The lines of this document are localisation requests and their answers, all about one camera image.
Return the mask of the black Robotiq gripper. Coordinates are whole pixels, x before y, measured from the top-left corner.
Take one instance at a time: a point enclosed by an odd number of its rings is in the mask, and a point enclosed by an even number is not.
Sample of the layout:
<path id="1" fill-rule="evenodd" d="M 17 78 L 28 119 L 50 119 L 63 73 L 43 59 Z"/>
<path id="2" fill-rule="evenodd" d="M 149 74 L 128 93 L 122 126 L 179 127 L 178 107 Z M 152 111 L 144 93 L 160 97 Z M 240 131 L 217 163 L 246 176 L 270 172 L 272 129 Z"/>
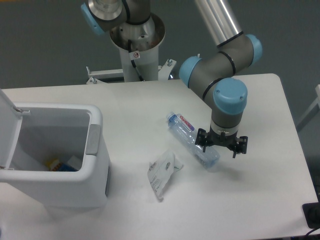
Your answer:
<path id="1" fill-rule="evenodd" d="M 220 146 L 230 148 L 233 152 L 232 158 L 235 159 L 238 154 L 246 154 L 248 147 L 248 136 L 237 137 L 237 132 L 231 135 L 225 133 L 216 133 L 212 129 L 209 133 L 205 129 L 199 128 L 197 131 L 195 145 L 200 146 L 202 151 L 206 151 L 206 147 Z"/>

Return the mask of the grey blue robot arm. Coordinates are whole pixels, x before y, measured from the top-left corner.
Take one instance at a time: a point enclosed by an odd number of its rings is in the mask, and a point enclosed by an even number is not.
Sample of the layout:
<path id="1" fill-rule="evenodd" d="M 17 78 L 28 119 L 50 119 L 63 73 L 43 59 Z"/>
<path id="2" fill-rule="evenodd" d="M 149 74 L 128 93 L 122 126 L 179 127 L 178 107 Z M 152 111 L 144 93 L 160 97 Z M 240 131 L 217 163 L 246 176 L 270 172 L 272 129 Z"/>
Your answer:
<path id="1" fill-rule="evenodd" d="M 198 0 L 195 4 L 218 50 L 208 60 L 189 57 L 179 69 L 179 78 L 211 108 L 210 129 L 199 129 L 195 144 L 245 154 L 248 137 L 238 136 L 238 129 L 248 90 L 234 76 L 256 63 L 263 48 L 254 35 L 243 33 L 226 0 Z M 119 50 L 126 82 L 160 79 L 158 54 L 165 27 L 151 12 L 150 1 L 86 0 L 81 12 L 95 34 L 109 33 Z"/>

